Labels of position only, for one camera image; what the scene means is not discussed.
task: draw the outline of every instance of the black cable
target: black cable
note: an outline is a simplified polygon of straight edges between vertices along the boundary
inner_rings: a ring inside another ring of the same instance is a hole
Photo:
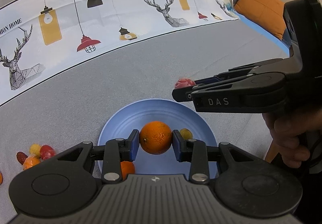
[[[79,27],[80,27],[80,29],[81,29],[81,31],[82,31],[83,36],[84,36],[83,29],[82,29],[81,24],[80,24],[80,21],[79,21],[78,11],[77,11],[76,1],[75,1],[75,0],[74,0],[74,4],[75,4],[75,9],[76,9],[76,14],[77,14],[77,19],[78,19],[78,24],[79,24]]]

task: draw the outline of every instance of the red fruit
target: red fruit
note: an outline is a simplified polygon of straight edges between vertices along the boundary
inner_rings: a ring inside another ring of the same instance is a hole
[[[53,157],[55,155],[56,155],[56,153],[55,153],[54,149],[49,145],[43,145],[40,149],[40,157],[43,160],[50,159],[51,157]]]
[[[28,156],[27,156],[26,154],[24,154],[23,152],[18,152],[18,153],[17,153],[17,160],[19,161],[19,163],[20,163],[21,165],[23,165],[23,164],[24,164],[24,162],[25,162],[26,158],[28,158]]]
[[[196,85],[196,83],[193,80],[188,78],[180,78],[174,85],[174,88],[180,89],[180,88],[185,88],[185,87],[194,86],[194,85]]]

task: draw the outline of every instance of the red pendant lamp illustration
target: red pendant lamp illustration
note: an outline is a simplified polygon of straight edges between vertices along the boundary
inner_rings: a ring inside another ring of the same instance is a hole
[[[198,15],[199,15],[199,19],[203,19],[205,21],[208,21],[208,17],[207,16],[202,15],[200,12],[198,12]]]
[[[78,16],[78,11],[77,11],[76,1],[75,0],[74,0],[74,4],[75,4],[75,9],[76,9],[78,24],[79,24],[79,27],[80,27],[80,29],[82,31],[82,34],[83,34],[81,44],[77,47],[77,51],[85,50],[87,53],[91,53],[91,52],[96,50],[95,45],[98,44],[98,43],[101,43],[101,42],[99,40],[92,40],[90,37],[87,37],[87,36],[84,35],[84,32],[82,30],[82,26],[81,26],[80,21],[79,21],[79,16]]]

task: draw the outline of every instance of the orange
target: orange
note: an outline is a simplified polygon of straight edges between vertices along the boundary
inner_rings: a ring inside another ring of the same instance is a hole
[[[161,121],[149,122],[140,132],[140,144],[147,153],[154,155],[165,153],[172,144],[171,129]]]
[[[121,162],[121,170],[122,170],[122,178],[126,179],[128,174],[135,174],[135,167],[133,162],[130,161],[122,161]]]
[[[40,160],[35,155],[29,156],[23,164],[23,170],[29,169],[39,163]]]

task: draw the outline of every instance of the printed fabric banner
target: printed fabric banner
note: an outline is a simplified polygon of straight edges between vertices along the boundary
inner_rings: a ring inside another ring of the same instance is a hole
[[[0,106],[128,44],[236,19],[223,0],[17,0],[0,9]]]

